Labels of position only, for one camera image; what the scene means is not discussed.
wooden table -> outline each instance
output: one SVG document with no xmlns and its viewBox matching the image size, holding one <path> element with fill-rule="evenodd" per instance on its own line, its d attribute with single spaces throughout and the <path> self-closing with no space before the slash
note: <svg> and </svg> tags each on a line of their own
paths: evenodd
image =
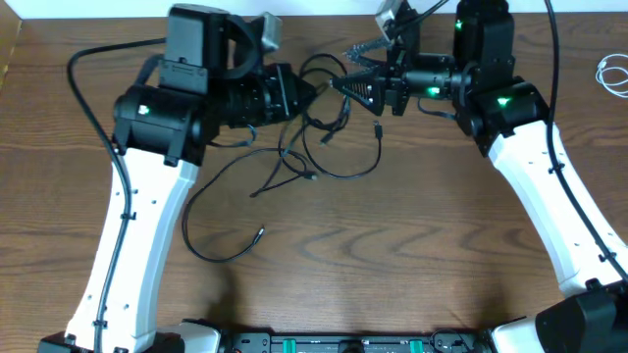
<svg viewBox="0 0 628 353">
<path fill-rule="evenodd" d="M 426 52 L 450 52 L 452 19 L 426 22 Z M 516 72 L 549 100 L 547 16 L 515 19 Z M 580 177 L 615 230 L 628 234 L 628 106 L 594 79 L 602 56 L 628 47 L 628 14 L 559 15 L 558 21 L 556 120 Z M 371 17 L 285 18 L 284 25 L 283 48 L 273 59 L 296 67 L 312 54 L 340 55 L 379 35 Z M 107 211 L 111 167 L 66 83 L 66 62 L 79 49 L 164 32 L 164 19 L 25 22 L 0 94 L 0 350 L 32 351 L 40 337 L 65 329 Z M 144 58 L 162 50 L 103 54 L 79 64 L 78 84 L 108 131 L 114 100 Z M 312 114 L 332 119 L 340 96 L 330 91 L 321 100 Z M 375 157 L 373 117 L 353 107 L 346 131 L 313 148 L 320 163 L 339 173 L 357 172 Z M 561 299 L 550 259 L 514 192 L 454 123 L 413 106 L 401 118 L 388 109 L 380 121 L 382 163 L 365 178 L 300 180 L 249 199 L 274 166 L 276 157 L 268 155 L 219 179 L 191 215 L 197 246 L 226 255 L 260 224 L 268 234 L 250 255 L 215 266 L 187 252 L 177 227 L 158 324 L 204 317 L 276 331 L 484 328 Z M 278 126 L 261 128 L 256 145 L 273 146 L 278 132 Z M 223 129 L 219 140 L 246 135 Z M 312 131 L 311 144 L 320 137 Z M 194 189 L 243 153 L 208 149 Z"/>
</svg>

white cable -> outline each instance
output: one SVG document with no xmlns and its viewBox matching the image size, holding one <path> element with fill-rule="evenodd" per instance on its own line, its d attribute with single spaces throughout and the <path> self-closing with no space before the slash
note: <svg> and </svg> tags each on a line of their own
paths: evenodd
<svg viewBox="0 0 628 353">
<path fill-rule="evenodd" d="M 627 84 L 628 83 L 628 70 L 621 68 L 621 67 L 610 67 L 607 68 L 607 61 L 610 58 L 623 58 L 623 59 L 628 59 L 628 55 L 625 54 L 610 54 L 606 57 L 604 57 L 600 63 L 598 64 L 598 71 L 596 72 L 596 81 L 601 84 L 602 86 L 604 86 L 604 88 L 606 88 L 606 90 L 614 95 L 616 95 L 617 97 L 620 98 L 628 98 L 628 90 L 625 91 L 618 91 L 613 89 L 612 87 L 616 87 L 616 86 L 620 86 L 623 84 Z M 626 79 L 619 81 L 619 82 L 613 82 L 613 83 L 609 83 L 606 82 L 604 79 L 604 73 L 609 72 L 609 71 L 619 71 L 619 72 L 623 72 L 626 75 Z"/>
</svg>

cable tie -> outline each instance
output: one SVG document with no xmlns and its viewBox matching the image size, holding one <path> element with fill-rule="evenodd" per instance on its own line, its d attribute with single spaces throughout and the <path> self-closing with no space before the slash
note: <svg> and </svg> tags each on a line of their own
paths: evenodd
<svg viewBox="0 0 628 353">
<path fill-rule="evenodd" d="M 600 254 L 600 255 L 598 255 L 598 258 L 600 258 L 600 262 L 604 262 L 604 261 L 608 260 L 609 257 L 614 259 L 616 256 L 617 256 L 617 253 L 611 252 L 610 256 L 608 256 L 608 257 Z"/>
<path fill-rule="evenodd" d="M 130 215 L 130 214 L 122 214 L 122 215 L 120 215 L 120 219 L 121 220 L 135 221 L 135 215 L 137 215 L 137 212 L 133 212 L 132 215 Z"/>
<path fill-rule="evenodd" d="M 549 168 L 548 169 L 548 173 L 553 174 L 554 172 L 556 172 L 558 170 L 562 170 L 563 168 L 565 168 L 565 164 L 564 163 L 558 163 L 558 166 Z"/>
<path fill-rule="evenodd" d="M 106 320 L 94 320 L 92 324 L 95 327 L 107 328 L 107 321 Z"/>
</svg>

white wall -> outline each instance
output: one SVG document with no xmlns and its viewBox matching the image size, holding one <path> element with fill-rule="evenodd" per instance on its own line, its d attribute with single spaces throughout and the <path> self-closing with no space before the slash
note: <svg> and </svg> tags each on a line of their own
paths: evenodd
<svg viewBox="0 0 628 353">
<path fill-rule="evenodd" d="M 165 17 L 180 2 L 202 4 L 249 16 L 268 11 L 274 15 L 372 15 L 382 0 L 6 0 L 22 19 Z M 509 0 L 512 12 L 544 12 L 543 0 Z M 436 0 L 410 0 L 419 11 Z M 457 0 L 441 12 L 453 13 Z M 553 0 L 557 12 L 628 11 L 628 0 Z"/>
</svg>

green terminal block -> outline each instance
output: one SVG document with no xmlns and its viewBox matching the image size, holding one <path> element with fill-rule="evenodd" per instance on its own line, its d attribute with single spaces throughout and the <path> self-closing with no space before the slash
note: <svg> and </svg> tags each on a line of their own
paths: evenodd
<svg viewBox="0 0 628 353">
<path fill-rule="evenodd" d="M 284 339 L 284 353 L 296 353 L 296 340 Z"/>
<path fill-rule="evenodd" d="M 423 341 L 421 340 L 410 341 L 410 353 L 423 353 Z"/>
</svg>

